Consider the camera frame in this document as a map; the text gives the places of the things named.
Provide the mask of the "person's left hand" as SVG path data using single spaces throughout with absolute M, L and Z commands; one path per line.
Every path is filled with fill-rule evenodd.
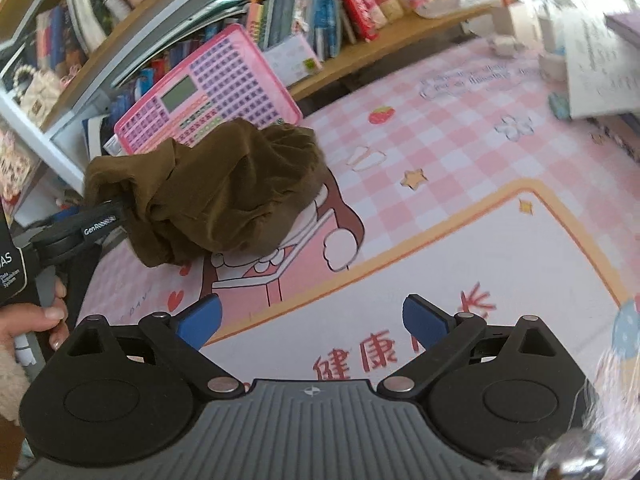
M 14 339 L 27 333 L 48 333 L 53 350 L 70 336 L 66 325 L 68 311 L 65 303 L 66 286 L 59 278 L 54 282 L 52 304 L 43 308 L 29 302 L 9 304 L 1 308 L 1 348 L 14 356 Z

